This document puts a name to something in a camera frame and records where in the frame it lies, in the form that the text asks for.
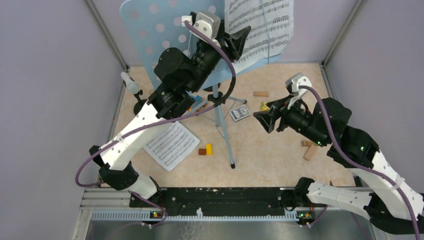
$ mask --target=yellow block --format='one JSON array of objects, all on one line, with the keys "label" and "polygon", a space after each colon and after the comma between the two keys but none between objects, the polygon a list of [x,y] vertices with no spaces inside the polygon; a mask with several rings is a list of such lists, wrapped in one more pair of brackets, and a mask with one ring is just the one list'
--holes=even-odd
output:
[{"label": "yellow block", "polygon": [[206,144],[206,155],[212,155],[212,144]]},{"label": "yellow block", "polygon": [[270,108],[267,106],[267,102],[265,102],[265,101],[263,101],[261,104],[260,104],[260,110],[261,111],[268,111]]}]

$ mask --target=blue music stand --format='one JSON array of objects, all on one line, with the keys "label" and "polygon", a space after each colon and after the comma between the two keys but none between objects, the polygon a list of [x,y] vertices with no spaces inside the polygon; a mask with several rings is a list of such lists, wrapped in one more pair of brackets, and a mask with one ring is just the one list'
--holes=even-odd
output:
[{"label": "blue music stand", "polygon": [[[126,0],[120,7],[120,16],[143,62],[153,88],[156,89],[161,81],[154,73],[161,53],[175,47],[189,55],[189,50],[195,49],[196,37],[191,36],[189,30],[182,26],[181,16],[190,12],[209,11],[224,19],[224,0]],[[264,58],[238,74],[249,72],[280,58],[280,55]],[[221,60],[210,74],[201,89],[212,86],[214,97],[218,96],[218,83],[231,79],[232,74]],[[228,99],[246,103],[246,100],[229,97]],[[215,108],[215,125],[221,126],[223,138],[228,150],[231,168],[235,168],[233,154],[228,140],[227,129],[221,106]]]}]

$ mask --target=printed music notes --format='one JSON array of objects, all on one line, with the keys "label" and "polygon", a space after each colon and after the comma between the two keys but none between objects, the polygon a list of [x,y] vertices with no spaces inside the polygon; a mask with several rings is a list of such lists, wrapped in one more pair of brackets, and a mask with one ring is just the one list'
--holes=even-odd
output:
[{"label": "printed music notes", "polygon": [[225,31],[251,26],[236,72],[281,53],[293,35],[294,0],[225,0]]}]

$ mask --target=cable tie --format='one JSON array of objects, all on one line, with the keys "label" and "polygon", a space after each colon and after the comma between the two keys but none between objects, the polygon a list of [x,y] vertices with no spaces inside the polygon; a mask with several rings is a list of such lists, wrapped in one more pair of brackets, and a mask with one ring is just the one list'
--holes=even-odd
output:
[{"label": "cable tie", "polygon": [[125,140],[122,138],[122,133],[118,133],[116,135],[115,140],[120,142],[124,146],[124,148],[126,148],[126,149],[132,149],[132,150],[137,150],[137,151],[139,150],[137,147],[131,146],[128,143],[126,143]]},{"label": "cable tie", "polygon": [[401,177],[399,174],[396,174],[396,179],[394,180],[396,185],[389,187],[388,190],[393,191],[398,189],[404,181],[405,181],[405,178]]}]

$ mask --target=orange wooden block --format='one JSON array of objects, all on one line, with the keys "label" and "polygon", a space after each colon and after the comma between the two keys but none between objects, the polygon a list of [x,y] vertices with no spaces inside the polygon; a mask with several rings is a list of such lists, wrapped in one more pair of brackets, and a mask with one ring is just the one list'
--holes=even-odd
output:
[{"label": "orange wooden block", "polygon": [[205,148],[199,148],[199,155],[206,155],[206,149]]},{"label": "orange wooden block", "polygon": [[253,96],[254,97],[269,97],[270,93],[267,91],[254,91]]},{"label": "orange wooden block", "polygon": [[310,147],[309,147],[309,149],[306,151],[306,153],[305,153],[305,155],[303,156],[303,158],[305,159],[305,160],[311,160],[312,159],[312,157],[314,156],[314,154],[315,154],[315,152],[317,151],[317,149],[318,149],[318,146],[317,145],[314,145],[314,144],[312,144]]},{"label": "orange wooden block", "polygon": [[310,147],[311,145],[315,145],[316,146],[315,142],[313,142],[313,141],[308,141],[308,140],[303,140],[302,141],[302,147]]}]

